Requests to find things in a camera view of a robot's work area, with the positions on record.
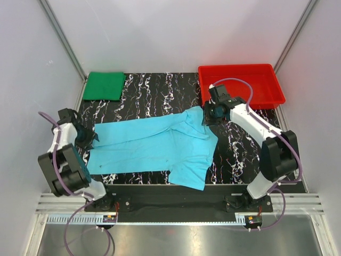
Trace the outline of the light blue t shirt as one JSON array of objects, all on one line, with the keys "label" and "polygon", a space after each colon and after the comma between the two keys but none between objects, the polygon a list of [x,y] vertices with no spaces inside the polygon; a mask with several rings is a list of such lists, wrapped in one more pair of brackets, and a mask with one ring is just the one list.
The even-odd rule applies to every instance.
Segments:
[{"label": "light blue t shirt", "polygon": [[203,190],[217,136],[196,106],[179,114],[95,125],[87,168],[92,175],[169,171],[168,182]]}]

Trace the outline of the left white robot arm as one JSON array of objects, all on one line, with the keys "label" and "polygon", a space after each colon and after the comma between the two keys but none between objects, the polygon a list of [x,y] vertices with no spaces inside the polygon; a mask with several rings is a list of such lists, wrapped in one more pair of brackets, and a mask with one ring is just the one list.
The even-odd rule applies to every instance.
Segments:
[{"label": "left white robot arm", "polygon": [[78,153],[78,148],[90,150],[98,135],[86,128],[74,109],[58,111],[59,120],[40,111],[39,116],[52,124],[53,141],[46,153],[38,156],[38,164],[50,187],[57,196],[79,196],[96,210],[110,211],[115,198],[100,181],[94,180]]}]

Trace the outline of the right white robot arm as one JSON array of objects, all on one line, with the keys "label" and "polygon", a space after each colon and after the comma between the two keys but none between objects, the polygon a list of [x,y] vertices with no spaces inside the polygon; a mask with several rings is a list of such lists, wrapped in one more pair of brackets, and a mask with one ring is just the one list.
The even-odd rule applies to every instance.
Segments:
[{"label": "right white robot arm", "polygon": [[239,98],[224,103],[211,100],[204,103],[204,125],[219,125],[231,121],[244,129],[261,147],[259,173],[246,190],[227,206],[235,210],[254,211],[262,205],[284,179],[302,169],[297,137],[294,132],[284,132],[261,118]]}]

